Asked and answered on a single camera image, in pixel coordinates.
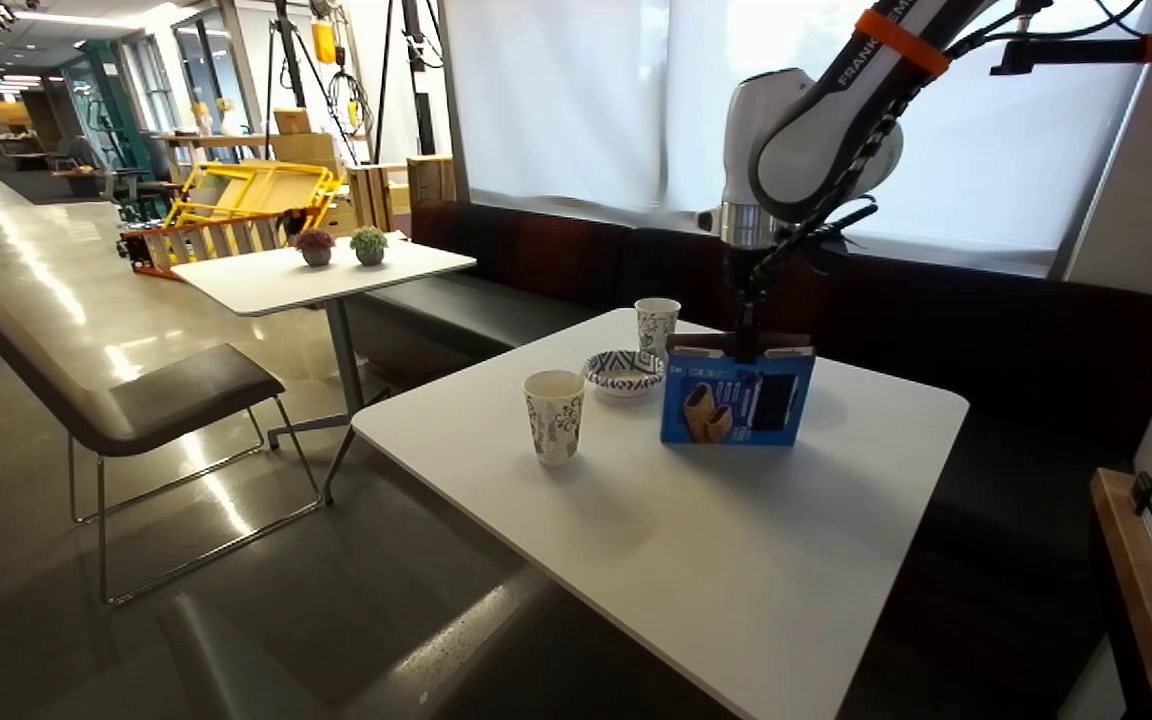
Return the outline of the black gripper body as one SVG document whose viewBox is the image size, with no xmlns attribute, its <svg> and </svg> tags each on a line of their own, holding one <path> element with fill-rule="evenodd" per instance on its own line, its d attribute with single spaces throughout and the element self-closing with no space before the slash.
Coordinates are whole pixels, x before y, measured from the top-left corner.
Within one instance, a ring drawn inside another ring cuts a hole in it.
<svg viewBox="0 0 1152 720">
<path fill-rule="evenodd" d="M 728 253 L 728 280 L 736 292 L 736 320 L 728 332 L 728 351 L 736 360 L 758 360 L 767 349 L 767 296 L 773 296 L 778 267 L 779 267 L 778 248 L 734 248 Z"/>
</svg>

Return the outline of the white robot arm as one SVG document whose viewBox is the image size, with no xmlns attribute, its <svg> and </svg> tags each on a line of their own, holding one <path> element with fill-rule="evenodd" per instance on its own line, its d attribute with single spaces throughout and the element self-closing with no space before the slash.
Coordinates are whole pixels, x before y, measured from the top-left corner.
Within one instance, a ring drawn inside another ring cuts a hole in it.
<svg viewBox="0 0 1152 720">
<path fill-rule="evenodd" d="M 823 240 L 823 220 L 855 197 L 901 112 L 950 74 L 953 41 L 990 3 L 876 0 L 817 79 L 779 67 L 736 84 L 713 216 L 734 248 L 734 355 L 764 351 L 764 296 L 779 257 Z"/>
</svg>

